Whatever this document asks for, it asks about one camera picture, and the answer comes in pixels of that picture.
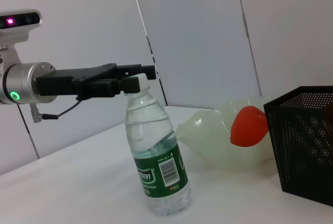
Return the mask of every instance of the bottle label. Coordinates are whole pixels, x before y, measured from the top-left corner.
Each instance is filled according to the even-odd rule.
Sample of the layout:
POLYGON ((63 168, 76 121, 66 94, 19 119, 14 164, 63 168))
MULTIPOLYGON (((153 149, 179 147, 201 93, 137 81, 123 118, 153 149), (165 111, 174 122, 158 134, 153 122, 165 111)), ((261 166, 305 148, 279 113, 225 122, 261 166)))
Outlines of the bottle label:
MULTIPOLYGON (((172 134, 174 131, 163 139, 170 138, 172 134)), ((145 194, 149 197, 172 195, 183 189, 188 182, 178 144, 162 155, 144 159, 134 158, 134 161, 145 194)))

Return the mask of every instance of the water bottle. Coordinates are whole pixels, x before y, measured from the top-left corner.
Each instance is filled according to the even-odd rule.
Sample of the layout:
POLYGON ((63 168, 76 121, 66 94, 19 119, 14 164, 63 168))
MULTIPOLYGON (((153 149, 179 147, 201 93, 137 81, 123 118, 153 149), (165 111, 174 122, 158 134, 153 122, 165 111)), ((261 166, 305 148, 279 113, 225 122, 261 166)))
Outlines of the water bottle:
POLYGON ((171 215, 191 202, 190 186, 169 116, 149 93, 145 74, 141 92, 127 94, 127 140, 149 206, 157 215, 171 215))

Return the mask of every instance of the white table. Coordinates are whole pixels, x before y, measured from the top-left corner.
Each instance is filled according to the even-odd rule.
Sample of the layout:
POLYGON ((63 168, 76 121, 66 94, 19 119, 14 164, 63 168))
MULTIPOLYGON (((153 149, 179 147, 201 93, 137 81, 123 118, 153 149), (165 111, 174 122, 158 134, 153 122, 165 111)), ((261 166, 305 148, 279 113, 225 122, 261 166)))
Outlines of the white table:
MULTIPOLYGON (((166 107, 175 128, 197 109, 166 107)), ((0 177, 0 223, 332 223, 333 208, 281 191, 273 160, 250 172, 213 169, 180 145, 194 202, 154 215, 121 124, 0 177)))

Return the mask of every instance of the black mesh basket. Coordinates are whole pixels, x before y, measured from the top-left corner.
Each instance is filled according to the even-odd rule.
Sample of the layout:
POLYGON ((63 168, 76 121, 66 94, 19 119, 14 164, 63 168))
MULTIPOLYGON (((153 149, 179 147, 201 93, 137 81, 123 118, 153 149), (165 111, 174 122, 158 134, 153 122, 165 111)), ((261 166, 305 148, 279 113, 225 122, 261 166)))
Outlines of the black mesh basket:
POLYGON ((299 87, 264 108, 282 190, 333 206, 333 86, 299 87))

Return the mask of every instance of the white wall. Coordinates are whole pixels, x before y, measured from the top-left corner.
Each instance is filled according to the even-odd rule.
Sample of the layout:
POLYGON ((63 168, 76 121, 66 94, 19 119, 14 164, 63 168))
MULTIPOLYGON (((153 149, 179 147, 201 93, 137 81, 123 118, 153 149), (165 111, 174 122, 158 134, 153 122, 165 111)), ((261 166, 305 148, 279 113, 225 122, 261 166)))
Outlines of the white wall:
POLYGON ((332 0, 242 0, 263 94, 333 84, 332 0))
POLYGON ((169 105, 260 95, 239 0, 138 2, 169 105))
MULTIPOLYGON (((0 9, 13 8, 36 8, 44 19, 28 42, 17 44, 24 63, 47 61, 57 69, 153 64, 135 0, 1 0, 0 9)), ((151 84, 163 103, 159 82, 151 84)), ((75 102, 75 96, 63 96, 39 108, 58 114, 75 102)), ((91 99, 57 121, 41 123, 33 123, 28 105, 22 110, 43 157, 123 122, 125 106, 125 96, 91 99)))
POLYGON ((37 160, 16 105, 0 105, 0 175, 37 160))

